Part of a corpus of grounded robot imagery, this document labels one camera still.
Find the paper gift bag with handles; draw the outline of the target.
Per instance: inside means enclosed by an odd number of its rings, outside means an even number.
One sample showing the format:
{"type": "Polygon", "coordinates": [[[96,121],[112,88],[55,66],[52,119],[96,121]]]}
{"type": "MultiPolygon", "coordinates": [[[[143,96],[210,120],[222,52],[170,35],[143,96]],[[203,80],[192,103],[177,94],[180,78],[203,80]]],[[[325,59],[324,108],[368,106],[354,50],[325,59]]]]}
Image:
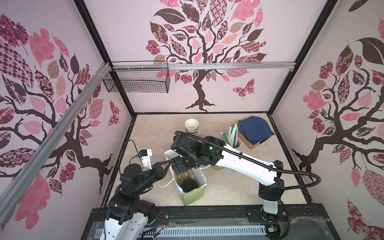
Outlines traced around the paper gift bag with handles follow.
{"type": "Polygon", "coordinates": [[[181,174],[169,168],[165,179],[159,181],[158,186],[156,197],[161,206],[192,206],[204,197],[207,180],[199,168],[181,174]]]}

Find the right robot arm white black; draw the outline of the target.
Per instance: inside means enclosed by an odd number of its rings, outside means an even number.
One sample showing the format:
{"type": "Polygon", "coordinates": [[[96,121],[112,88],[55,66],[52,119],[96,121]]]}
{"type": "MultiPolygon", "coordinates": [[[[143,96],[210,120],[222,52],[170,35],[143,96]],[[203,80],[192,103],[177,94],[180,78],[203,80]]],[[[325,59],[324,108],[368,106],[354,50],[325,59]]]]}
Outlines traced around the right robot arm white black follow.
{"type": "Polygon", "coordinates": [[[244,174],[259,182],[258,196],[263,201],[261,216],[265,221],[278,220],[279,201],[285,191],[314,187],[321,177],[308,172],[285,170],[281,161],[265,162],[246,155],[226,142],[212,136],[201,138],[176,131],[171,150],[178,154],[171,160],[176,174],[200,166],[219,166],[244,174]],[[314,181],[309,184],[285,186],[282,174],[308,176],[314,181]]]}

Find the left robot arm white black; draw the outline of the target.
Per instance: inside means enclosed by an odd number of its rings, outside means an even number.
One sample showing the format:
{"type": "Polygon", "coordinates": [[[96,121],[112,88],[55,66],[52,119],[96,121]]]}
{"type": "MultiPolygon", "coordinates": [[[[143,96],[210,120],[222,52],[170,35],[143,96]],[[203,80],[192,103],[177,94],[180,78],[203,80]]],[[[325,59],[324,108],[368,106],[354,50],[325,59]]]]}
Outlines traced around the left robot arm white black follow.
{"type": "Polygon", "coordinates": [[[136,240],[147,223],[155,218],[155,204],[141,200],[154,183],[168,173],[171,161],[158,162],[144,171],[139,164],[125,167],[121,184],[110,199],[104,221],[103,240],[136,240]]]}

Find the black coffee lid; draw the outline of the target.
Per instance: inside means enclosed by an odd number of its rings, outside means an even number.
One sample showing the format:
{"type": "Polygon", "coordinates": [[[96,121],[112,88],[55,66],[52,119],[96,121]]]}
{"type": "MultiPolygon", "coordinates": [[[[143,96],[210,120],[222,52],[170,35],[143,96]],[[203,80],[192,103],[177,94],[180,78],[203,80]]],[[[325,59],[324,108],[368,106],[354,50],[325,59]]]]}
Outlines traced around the black coffee lid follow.
{"type": "Polygon", "coordinates": [[[198,188],[198,184],[194,179],[186,179],[181,186],[184,193],[189,193],[198,188]]]}

